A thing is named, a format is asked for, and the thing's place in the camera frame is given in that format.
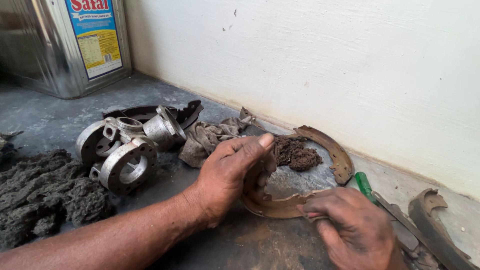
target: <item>white wall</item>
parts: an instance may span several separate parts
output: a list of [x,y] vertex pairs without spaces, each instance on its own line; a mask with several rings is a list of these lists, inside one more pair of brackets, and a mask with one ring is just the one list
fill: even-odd
[[125,5],[139,71],[480,198],[479,1]]

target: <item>can label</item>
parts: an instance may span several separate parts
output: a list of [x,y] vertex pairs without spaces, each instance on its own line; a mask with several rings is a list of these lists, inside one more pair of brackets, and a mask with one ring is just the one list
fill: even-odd
[[111,0],[65,0],[88,79],[123,67]]

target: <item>green screwdriver handle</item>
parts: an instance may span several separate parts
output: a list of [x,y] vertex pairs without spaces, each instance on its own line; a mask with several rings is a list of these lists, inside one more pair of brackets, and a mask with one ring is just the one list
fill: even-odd
[[360,191],[371,201],[374,205],[378,206],[378,201],[372,195],[372,187],[368,183],[367,175],[364,172],[358,172],[355,174],[355,179],[357,179],[357,184],[359,185]]

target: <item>grey floor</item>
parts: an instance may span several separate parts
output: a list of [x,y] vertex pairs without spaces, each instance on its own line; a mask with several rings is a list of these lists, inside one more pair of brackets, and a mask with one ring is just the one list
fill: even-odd
[[[199,120],[219,123],[239,111],[165,84],[144,74],[114,83],[84,98],[62,100],[18,86],[0,85],[0,132],[20,131],[12,142],[19,153],[32,156],[64,148],[74,154],[80,132],[101,120],[101,112],[138,105],[171,105],[182,108],[202,100]],[[279,127],[265,125],[285,134]],[[316,147],[324,164],[305,173],[281,168],[270,180],[276,197],[295,192],[330,188],[335,181],[325,149]],[[178,150],[159,153],[155,173],[128,196],[112,195],[120,213],[165,200],[188,187],[198,175],[177,158]],[[454,243],[480,265],[480,203],[423,179],[350,155],[356,171],[368,175],[372,188],[407,213],[409,200],[425,188],[438,188],[449,205],[439,210]],[[224,222],[178,244],[156,266],[163,269],[333,269],[317,233],[301,219],[271,220],[255,216],[238,203]]]

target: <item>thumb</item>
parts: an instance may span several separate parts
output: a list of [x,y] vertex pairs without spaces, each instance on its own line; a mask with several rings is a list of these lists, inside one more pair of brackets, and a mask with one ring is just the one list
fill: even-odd
[[317,230],[327,246],[327,249],[336,249],[339,247],[339,245],[343,244],[342,238],[340,238],[338,231],[335,229],[330,220],[318,220]]
[[241,168],[251,169],[261,158],[272,149],[274,141],[270,133],[263,134],[258,140],[251,140],[244,144],[231,159]]

